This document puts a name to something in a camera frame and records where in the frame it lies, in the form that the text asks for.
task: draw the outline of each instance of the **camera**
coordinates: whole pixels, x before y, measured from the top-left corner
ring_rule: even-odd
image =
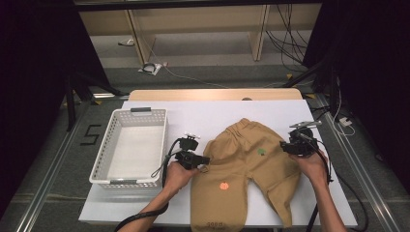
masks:
[[[196,137],[193,134],[187,134],[187,138],[180,138],[181,151],[175,154],[175,159],[187,170],[196,168],[201,164],[209,164],[210,161],[209,158],[201,157],[190,151],[195,151],[198,146]]]
[[[298,155],[307,157],[319,150],[317,145],[317,139],[313,137],[313,132],[308,126],[320,125],[321,122],[303,122],[291,126],[296,128],[289,133],[289,143],[284,141],[280,142],[280,147],[283,152],[287,152],[292,155]]]

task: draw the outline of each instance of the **khaki pants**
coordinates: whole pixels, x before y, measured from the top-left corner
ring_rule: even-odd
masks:
[[[192,231],[240,231],[247,219],[249,180],[260,187],[283,226],[292,225],[289,202],[301,171],[280,141],[273,130],[248,119],[209,141],[203,155],[210,164],[192,179]]]

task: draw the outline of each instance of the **white table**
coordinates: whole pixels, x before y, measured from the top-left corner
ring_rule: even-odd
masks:
[[[167,109],[168,147],[184,132],[201,135],[195,151],[202,152],[211,139],[214,139],[226,127],[242,118],[268,126],[286,141],[292,129],[290,125],[303,121],[313,121],[304,100],[280,101],[126,101],[124,108],[152,107]],[[313,136],[322,141],[317,129]],[[333,171],[330,183],[331,194],[344,224],[347,227],[357,225],[346,197],[341,189],[336,173]],[[93,185],[85,202],[80,221],[104,224],[118,223],[128,216],[138,213],[149,202],[149,198],[131,195],[115,195]],[[246,227],[281,227],[278,215],[270,208],[257,186],[249,184],[249,207]],[[307,225],[315,206],[313,189],[304,175],[291,201],[293,225]],[[156,225],[190,225],[190,184],[169,202],[168,210],[155,221]]]

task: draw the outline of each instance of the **basket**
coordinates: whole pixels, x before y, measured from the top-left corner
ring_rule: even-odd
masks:
[[[90,182],[104,189],[158,191],[166,155],[165,109],[132,108],[112,112]]]

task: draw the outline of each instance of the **white plug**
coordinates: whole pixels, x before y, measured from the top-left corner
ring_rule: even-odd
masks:
[[[347,127],[347,126],[350,126],[350,125],[352,125],[352,121],[350,121],[350,119],[348,119],[348,118],[346,118],[346,117],[343,117],[343,118],[341,118],[340,120],[338,120],[340,123],[341,123],[341,125],[342,126],[344,126],[344,127]]]

